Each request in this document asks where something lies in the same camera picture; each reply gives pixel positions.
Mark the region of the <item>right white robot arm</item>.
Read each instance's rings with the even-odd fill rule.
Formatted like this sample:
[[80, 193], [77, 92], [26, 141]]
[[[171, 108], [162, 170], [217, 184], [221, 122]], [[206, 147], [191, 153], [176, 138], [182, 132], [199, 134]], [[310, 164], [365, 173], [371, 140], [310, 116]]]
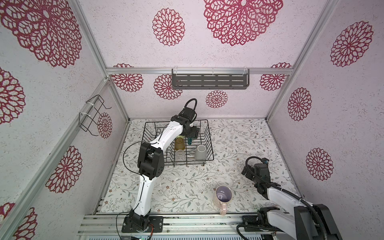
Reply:
[[342, 239], [327, 206], [312, 204], [272, 182], [268, 159], [247, 158], [242, 175], [254, 183], [262, 197], [276, 206], [260, 208], [257, 217], [244, 216], [243, 223], [237, 229], [285, 233], [294, 240]]

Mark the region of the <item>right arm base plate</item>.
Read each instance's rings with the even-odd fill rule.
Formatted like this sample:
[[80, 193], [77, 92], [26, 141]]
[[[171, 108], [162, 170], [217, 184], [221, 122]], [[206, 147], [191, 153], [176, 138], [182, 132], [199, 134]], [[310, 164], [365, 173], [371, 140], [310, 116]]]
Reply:
[[255, 232], [255, 231], [268, 231], [269, 229], [266, 226], [262, 226], [256, 215], [244, 215], [242, 216], [243, 224], [245, 225], [244, 230], [246, 232]]

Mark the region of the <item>pink mug purple inside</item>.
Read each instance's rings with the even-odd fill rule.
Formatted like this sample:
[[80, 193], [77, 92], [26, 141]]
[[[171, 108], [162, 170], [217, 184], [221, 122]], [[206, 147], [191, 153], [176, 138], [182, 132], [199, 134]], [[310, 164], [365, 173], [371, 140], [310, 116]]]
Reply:
[[233, 198], [232, 190], [227, 186], [218, 186], [215, 191], [214, 203], [219, 208], [220, 215], [225, 216], [228, 205]]

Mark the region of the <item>grey mug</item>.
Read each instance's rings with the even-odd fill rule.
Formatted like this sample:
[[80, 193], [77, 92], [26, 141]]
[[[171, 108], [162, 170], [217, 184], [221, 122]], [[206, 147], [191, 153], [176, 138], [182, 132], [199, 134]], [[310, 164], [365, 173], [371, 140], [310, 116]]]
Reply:
[[208, 150], [205, 145], [198, 145], [190, 151], [189, 155], [196, 161], [205, 161], [207, 159], [207, 152]]

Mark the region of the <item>clear glass cup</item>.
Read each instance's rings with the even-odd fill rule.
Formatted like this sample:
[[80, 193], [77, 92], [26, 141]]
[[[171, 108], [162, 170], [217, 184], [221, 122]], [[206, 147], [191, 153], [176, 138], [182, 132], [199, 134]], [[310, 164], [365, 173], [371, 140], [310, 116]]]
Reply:
[[177, 162], [183, 161], [186, 158], [186, 152], [185, 150], [177, 150], [175, 152], [175, 159]]

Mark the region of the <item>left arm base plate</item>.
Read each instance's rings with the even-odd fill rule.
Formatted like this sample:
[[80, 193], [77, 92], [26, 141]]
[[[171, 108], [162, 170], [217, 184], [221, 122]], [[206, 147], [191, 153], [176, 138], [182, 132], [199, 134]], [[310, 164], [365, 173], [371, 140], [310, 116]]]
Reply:
[[149, 216], [146, 219], [135, 220], [133, 217], [124, 218], [122, 233], [161, 233], [163, 231], [163, 216]]

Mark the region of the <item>amber glass cup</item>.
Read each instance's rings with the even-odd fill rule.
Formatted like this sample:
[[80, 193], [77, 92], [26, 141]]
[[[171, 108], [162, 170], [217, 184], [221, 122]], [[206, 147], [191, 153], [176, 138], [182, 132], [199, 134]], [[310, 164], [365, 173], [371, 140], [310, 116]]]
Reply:
[[175, 139], [175, 151], [183, 151], [186, 149], [185, 138], [177, 137]]

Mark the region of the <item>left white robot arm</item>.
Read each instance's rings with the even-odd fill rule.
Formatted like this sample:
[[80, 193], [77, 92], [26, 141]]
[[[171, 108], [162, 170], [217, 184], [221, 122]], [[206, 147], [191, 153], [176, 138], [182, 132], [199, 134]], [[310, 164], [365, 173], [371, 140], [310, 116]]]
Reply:
[[178, 115], [171, 118], [162, 133], [151, 142], [142, 142], [139, 151], [137, 174], [141, 176], [134, 207], [125, 217], [122, 232], [144, 232], [150, 226], [151, 200], [157, 178], [165, 168], [164, 153], [178, 137], [196, 138], [200, 129], [193, 125], [197, 118], [197, 99], [187, 101]]

